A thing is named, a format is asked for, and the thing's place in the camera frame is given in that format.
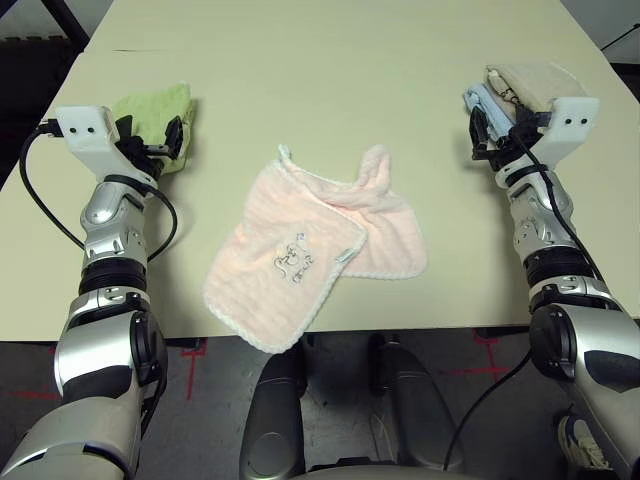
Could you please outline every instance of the green cloth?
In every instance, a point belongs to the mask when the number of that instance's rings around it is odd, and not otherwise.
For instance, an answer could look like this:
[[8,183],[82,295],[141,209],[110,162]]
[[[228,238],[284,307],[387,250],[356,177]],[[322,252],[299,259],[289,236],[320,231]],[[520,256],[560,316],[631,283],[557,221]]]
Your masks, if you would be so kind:
[[184,168],[186,152],[191,140],[191,124],[195,113],[195,102],[186,83],[179,83],[159,92],[129,95],[119,100],[111,109],[115,120],[126,115],[133,116],[131,135],[138,135],[146,145],[164,144],[167,123],[176,115],[182,120],[183,141],[176,160],[160,157],[165,164],[162,173],[177,172]]

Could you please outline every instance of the white table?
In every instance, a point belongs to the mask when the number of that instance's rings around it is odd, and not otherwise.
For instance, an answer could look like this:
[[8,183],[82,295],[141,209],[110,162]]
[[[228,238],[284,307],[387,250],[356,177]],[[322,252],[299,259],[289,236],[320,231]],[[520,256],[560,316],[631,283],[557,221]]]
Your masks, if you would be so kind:
[[[487,164],[470,161],[461,99],[485,64],[512,61],[555,61],[601,99],[587,143],[557,171],[581,238],[616,296],[640,313],[638,103],[557,1],[470,5],[114,3],[53,105],[112,105],[181,80],[192,86],[192,159],[161,180],[180,229],[149,267],[152,308],[168,337],[230,333],[200,290],[278,143],[289,144],[304,168],[343,181],[354,179],[363,150],[385,143],[394,188],[414,206],[429,246],[429,267],[416,279],[339,279],[312,330],[527,323],[504,192]],[[29,169],[51,209],[82,235],[78,217],[92,175],[61,139],[40,138]],[[150,212],[151,244],[166,232],[167,217],[160,206]],[[0,218],[0,340],[57,339],[82,254],[32,203],[17,170],[0,192]]]

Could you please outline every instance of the gray floor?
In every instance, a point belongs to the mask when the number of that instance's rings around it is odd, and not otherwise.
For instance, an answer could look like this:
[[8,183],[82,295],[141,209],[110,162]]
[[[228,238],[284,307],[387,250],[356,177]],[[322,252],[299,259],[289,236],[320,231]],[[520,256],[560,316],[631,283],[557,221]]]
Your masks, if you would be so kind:
[[[456,421],[499,378],[499,369],[514,366],[528,348],[526,335],[487,345],[469,329],[398,333],[433,374]],[[314,335],[313,346],[305,342],[309,388],[302,409],[309,467],[340,457],[388,459],[394,452],[384,405],[367,391],[367,338],[322,334]],[[171,348],[168,388],[144,439],[137,478],[237,478],[244,420],[267,358],[236,337],[209,339],[195,354]],[[0,344],[2,464],[24,432],[59,402],[52,359],[48,347]],[[490,367],[498,370],[487,372]],[[551,424],[553,414],[569,405],[556,384],[527,366],[467,425],[462,443],[468,473],[563,478]]]

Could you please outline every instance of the cable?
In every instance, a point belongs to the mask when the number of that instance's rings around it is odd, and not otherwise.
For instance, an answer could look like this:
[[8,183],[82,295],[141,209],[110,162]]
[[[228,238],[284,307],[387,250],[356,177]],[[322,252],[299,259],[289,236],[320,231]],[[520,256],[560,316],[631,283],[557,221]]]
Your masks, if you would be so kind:
[[173,205],[171,204],[171,202],[165,196],[164,193],[162,193],[157,188],[153,188],[150,185],[145,185],[144,188],[149,193],[151,193],[154,197],[160,200],[164,204],[164,206],[167,207],[167,209],[169,210],[169,213],[171,213],[171,232],[169,232],[169,235],[167,235],[167,238],[165,239],[165,241],[162,242],[162,245],[160,245],[151,255],[149,255],[149,257],[147,258],[147,261],[150,262],[151,260],[156,258],[158,255],[160,255],[162,252],[164,252],[165,249],[169,246],[169,244],[173,240],[173,237],[176,236],[176,231],[178,230],[178,214],[176,213],[176,209],[173,207]]
[[387,430],[387,426],[384,424],[384,421],[378,416],[375,411],[372,411],[369,414],[369,430],[371,431],[371,436],[373,437],[373,446],[376,450],[376,455],[378,456],[378,460],[382,460],[380,455],[380,449],[378,448],[378,441],[376,440],[376,433],[373,431],[373,425],[371,424],[371,419],[375,418],[380,424],[380,433],[384,433],[384,439],[387,443],[387,451],[389,452],[389,460],[393,461],[393,449],[391,448],[391,440],[389,439],[389,431]]
[[139,182],[134,178],[127,177],[125,175],[107,175],[106,177],[104,177],[104,181],[123,183],[138,191],[148,192],[152,194],[154,197],[156,197],[158,200],[160,200],[164,204],[164,206],[167,207],[167,209],[169,210],[169,213],[171,213],[171,232],[169,232],[169,235],[167,235],[167,238],[165,239],[165,241],[162,242],[162,245],[160,245],[151,255],[147,257],[147,261],[150,262],[151,260],[156,258],[158,255],[160,255],[162,252],[164,252],[164,250],[169,246],[169,244],[173,240],[173,237],[175,237],[176,235],[176,231],[178,230],[178,214],[176,213],[176,209],[173,207],[171,201],[169,201],[169,199],[165,196],[165,194],[162,193],[160,190],[152,187],[151,185],[147,185],[146,183]]
[[151,417],[153,417],[153,414],[156,411],[156,407],[160,402],[160,397],[162,396],[162,393],[164,392],[166,387],[167,375],[166,372],[161,371],[160,378],[158,379],[158,384],[156,385],[156,390],[155,392],[153,392],[153,400],[151,402],[151,405],[149,406],[149,409],[144,413],[144,417],[142,417],[142,421],[140,422],[140,437],[144,437],[144,434],[147,433],[147,428],[149,427],[149,423],[151,423]]
[[36,205],[40,207],[40,210],[42,210],[42,212],[47,216],[47,218],[51,220],[51,222],[56,227],[58,227],[58,230],[64,233],[67,236],[67,238],[69,238],[69,240],[71,240],[78,247],[84,250],[84,243],[82,243],[78,239],[78,237],[76,237],[73,233],[71,233],[67,229],[67,227],[65,227],[62,224],[62,222],[60,222],[60,220],[56,218],[56,216],[51,212],[51,210],[47,208],[45,203],[40,199],[40,197],[36,193],[35,189],[33,188],[33,185],[31,185],[31,181],[29,180],[29,175],[27,174],[27,153],[29,152],[29,148],[31,147],[31,144],[33,143],[33,141],[43,133],[48,133],[48,132],[46,131],[46,128],[43,125],[39,125],[27,137],[27,139],[22,144],[22,149],[20,150],[20,158],[18,160],[18,165],[20,168],[20,178],[22,178],[22,183],[24,184],[24,188],[27,189],[27,192],[29,192],[29,195],[31,195],[31,198],[33,199],[33,201],[36,202]]
[[604,47],[602,47],[600,49],[601,52],[604,52],[607,48],[609,48],[611,45],[613,45],[614,43],[618,43],[620,40],[622,40],[624,37],[626,37],[627,35],[629,35],[631,32],[637,30],[638,28],[640,28],[640,23],[636,23],[633,27],[631,27],[629,30],[627,30],[626,32],[624,32],[622,35],[620,35],[618,38],[616,38],[615,40],[612,40],[611,42],[607,43]]
[[[52,133],[54,136],[62,136],[62,133],[59,130],[59,126],[57,122],[53,122],[52,120],[48,120],[46,124],[41,124],[36,127],[36,129],[26,138],[24,143],[22,144],[22,148],[20,150],[20,157],[18,161],[18,166],[20,170],[20,178],[22,179],[22,183],[33,199],[33,201],[40,207],[40,210],[46,215],[46,217],[56,226],[58,230],[65,234],[67,238],[69,238],[73,243],[75,243],[79,248],[84,250],[84,243],[78,239],[71,231],[65,227],[60,220],[56,218],[56,216],[49,210],[47,205],[42,201],[42,199],[38,196],[37,192],[33,188],[31,181],[29,180],[29,175],[27,173],[27,154],[29,153],[29,148],[31,144],[34,142],[39,135],[45,133]],[[167,236],[164,242],[151,254],[147,257],[147,261],[150,262],[162,252],[166,250],[169,244],[172,242],[173,238],[176,235],[176,231],[178,230],[178,214],[176,213],[176,209],[171,204],[171,201],[157,188],[154,188],[150,185],[143,184],[138,182],[137,180],[130,179],[129,177],[125,177],[123,175],[111,175],[109,177],[114,178],[112,181],[119,181],[119,183],[125,183],[127,185],[133,186],[134,188],[138,188],[145,192],[151,193],[154,197],[160,200],[165,207],[169,210],[171,214],[171,232]],[[123,178],[126,178],[130,181],[122,181]]]
[[601,282],[604,282],[602,273],[600,273],[600,269],[598,268],[598,266],[596,265],[596,262],[593,260],[593,258],[589,254],[589,251],[584,246],[584,244],[580,241],[580,238],[578,238],[578,235],[567,224],[566,220],[560,213],[560,209],[558,208],[558,204],[556,203],[556,196],[553,193],[553,182],[547,175],[547,172],[544,170],[544,168],[542,168],[542,164],[540,163],[540,160],[538,160],[538,158],[533,154],[533,152],[529,149],[529,147],[525,145],[525,143],[522,141],[520,136],[518,136],[518,134],[515,132],[513,128],[509,131],[509,135],[511,136],[511,138],[515,140],[518,146],[522,148],[522,150],[524,150],[524,152],[527,154],[529,159],[533,162],[536,169],[538,170],[538,173],[542,177],[542,180],[544,181],[544,184],[547,187],[547,194],[549,195],[549,201],[551,202],[551,210],[553,210],[553,214],[555,215],[556,219],[558,220],[560,225],[562,225],[562,228],[564,228],[564,230],[567,232],[567,235],[571,237],[571,240],[573,240],[573,243],[576,244],[576,246],[584,256],[584,258],[587,260],[587,263],[593,270],[593,274],[595,275],[595,277]]
[[458,437],[460,437],[460,434],[462,433],[462,429],[464,428],[464,426],[466,425],[467,421],[471,417],[471,414],[475,411],[476,408],[478,408],[478,406],[489,395],[491,395],[499,387],[501,387],[502,385],[507,383],[507,381],[509,379],[515,377],[516,374],[520,370],[522,370],[524,368],[524,366],[529,362],[530,358],[531,358],[531,350],[529,350],[527,352],[527,354],[524,356],[524,358],[522,360],[520,360],[520,363],[518,363],[518,365],[513,367],[509,373],[507,373],[504,377],[502,377],[496,383],[494,383],[489,388],[487,388],[487,390],[482,395],[480,395],[480,397],[475,401],[475,403],[473,405],[471,405],[471,408],[469,408],[469,410],[467,410],[467,413],[464,414],[464,417],[462,417],[462,420],[460,421],[460,423],[458,424],[458,427],[456,428],[455,432],[453,433],[453,437],[451,438],[451,443],[449,443],[449,448],[447,449],[447,454],[444,457],[444,464],[442,466],[442,471],[443,472],[446,472],[447,469],[449,468],[449,463],[451,462],[451,456],[453,455],[453,449],[456,446],[456,442],[458,441]]

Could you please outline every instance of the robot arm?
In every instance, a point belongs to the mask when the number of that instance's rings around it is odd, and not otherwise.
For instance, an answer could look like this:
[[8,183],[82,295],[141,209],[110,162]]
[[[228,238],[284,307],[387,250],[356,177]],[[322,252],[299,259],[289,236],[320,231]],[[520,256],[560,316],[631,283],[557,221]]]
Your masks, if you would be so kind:
[[121,139],[106,108],[64,107],[56,116],[70,150],[99,183],[82,212],[78,297],[55,355],[62,406],[34,425],[1,476],[133,478],[141,437],[166,386],[143,235],[162,163],[139,139]]
[[510,145],[489,159],[506,190],[530,288],[531,358],[566,387],[618,475],[632,478],[640,469],[640,327],[577,239],[571,199],[553,172],[584,142],[598,101],[567,97],[553,106],[550,118],[518,122]]

